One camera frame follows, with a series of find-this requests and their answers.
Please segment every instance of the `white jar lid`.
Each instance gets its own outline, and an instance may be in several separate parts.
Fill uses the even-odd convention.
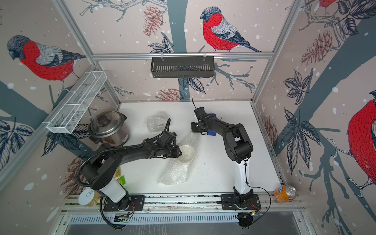
[[[85,189],[78,196],[78,203],[82,206],[86,206],[94,199],[95,192],[91,188]]]

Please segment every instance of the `orange soda can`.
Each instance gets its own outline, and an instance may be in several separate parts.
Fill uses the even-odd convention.
[[[280,203],[285,203],[296,198],[296,189],[291,185],[284,185],[274,191],[274,197]]]

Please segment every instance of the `wire basket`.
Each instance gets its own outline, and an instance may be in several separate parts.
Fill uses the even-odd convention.
[[[47,125],[47,129],[53,133],[71,134],[106,80],[103,71],[87,73],[82,84],[75,91],[68,92],[70,98]]]
[[[164,77],[212,77],[213,56],[153,57],[151,66],[155,78]]]

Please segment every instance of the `black metal basket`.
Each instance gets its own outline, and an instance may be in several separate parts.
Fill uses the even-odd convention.
[[[162,77],[212,77],[214,57],[153,57],[151,71],[155,78]]]

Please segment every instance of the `white mesh basket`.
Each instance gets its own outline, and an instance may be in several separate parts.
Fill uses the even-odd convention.
[[[47,125],[47,129],[53,133],[71,134],[106,80],[103,71],[87,73],[82,84],[75,91],[68,92],[70,98]]]

